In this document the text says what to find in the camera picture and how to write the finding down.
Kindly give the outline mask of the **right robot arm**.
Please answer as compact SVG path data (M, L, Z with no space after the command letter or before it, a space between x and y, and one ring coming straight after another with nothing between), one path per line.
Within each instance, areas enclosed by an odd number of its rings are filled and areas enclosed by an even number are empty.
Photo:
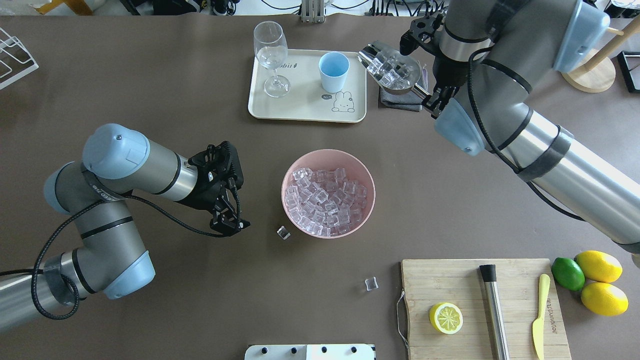
M610 17L581 0L451 0L416 19L400 52L434 56L427 107L460 150L487 150L529 185L639 257L639 100L563 75L602 43Z

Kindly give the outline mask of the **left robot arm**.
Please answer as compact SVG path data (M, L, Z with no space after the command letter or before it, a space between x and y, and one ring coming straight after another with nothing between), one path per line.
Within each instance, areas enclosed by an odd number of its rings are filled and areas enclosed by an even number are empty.
M127 199L201 232L134 191L210 213L210 231L202 235L219 239L250 226L241 217L242 186L238 152L228 141L186 158L123 125L100 126L87 139L81 161L68 162L45 182L46 202L68 218L32 267L4 273L2 332L37 317L68 319L87 296L103 293L115 300L153 280L153 262Z

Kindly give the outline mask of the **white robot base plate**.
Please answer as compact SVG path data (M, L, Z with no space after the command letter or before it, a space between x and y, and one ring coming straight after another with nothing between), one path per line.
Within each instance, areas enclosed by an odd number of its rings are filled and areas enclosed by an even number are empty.
M375 360L376 348L366 343L256 344L245 360Z

